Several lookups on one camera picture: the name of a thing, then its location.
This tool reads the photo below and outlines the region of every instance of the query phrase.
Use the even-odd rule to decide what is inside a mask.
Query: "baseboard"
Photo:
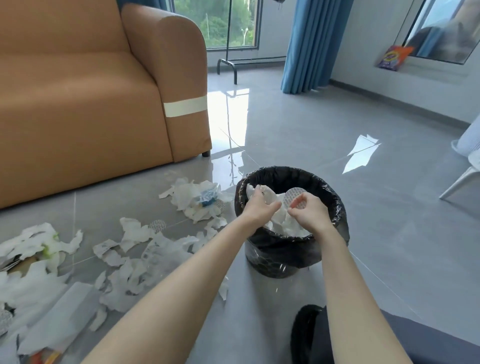
[[[450,116],[445,116],[445,115],[439,114],[438,112],[427,110],[419,106],[411,105],[403,101],[395,100],[394,98],[380,95],[380,94],[377,94],[376,92],[368,91],[360,87],[356,87],[356,86],[349,85],[349,84],[332,80],[332,79],[330,80],[330,84],[335,87],[343,88],[344,90],[351,91],[356,94],[368,97],[369,99],[380,101],[387,105],[404,109],[426,118],[434,119],[446,125],[450,125],[450,126],[465,129],[465,130],[470,126],[470,124],[466,121],[455,119]]]
[[[236,64],[237,70],[251,70],[254,68],[270,68],[270,67],[283,67],[285,65],[285,60],[283,61],[268,61],[268,62],[259,62],[254,64]],[[216,73],[216,66],[210,66],[207,68],[209,73]],[[220,64],[221,71],[232,70],[232,67],[228,64]]]

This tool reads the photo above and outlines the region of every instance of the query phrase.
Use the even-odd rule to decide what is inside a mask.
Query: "black trash bag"
[[[247,198],[247,184],[255,187],[264,184],[276,194],[293,187],[304,188],[318,196],[328,208],[332,224],[348,244],[347,213],[335,191],[321,178],[305,170],[292,167],[264,167],[250,173],[237,184],[235,192],[235,214],[239,216]],[[273,278],[284,278],[294,274],[298,268],[309,267],[322,260],[320,246],[313,235],[292,237],[277,234],[265,227],[259,228],[245,246],[249,262],[260,273]]]

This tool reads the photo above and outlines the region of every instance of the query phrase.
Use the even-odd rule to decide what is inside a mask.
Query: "window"
[[[229,47],[256,47],[261,0],[233,0]],[[192,19],[208,49],[227,47],[230,0],[170,0],[171,9]]]
[[[480,41],[480,0],[414,0],[400,36],[411,56],[464,64]]]

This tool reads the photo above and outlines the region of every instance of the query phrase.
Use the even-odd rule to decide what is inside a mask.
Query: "white tape strip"
[[[204,111],[207,110],[207,95],[176,102],[164,102],[163,109],[167,118]]]

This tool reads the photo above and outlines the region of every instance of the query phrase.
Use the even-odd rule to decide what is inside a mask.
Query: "forearm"
[[[154,287],[84,364],[184,363],[241,245],[253,233],[238,218]]]
[[[316,237],[322,247],[335,362],[411,364],[340,234],[332,228],[316,234]]]

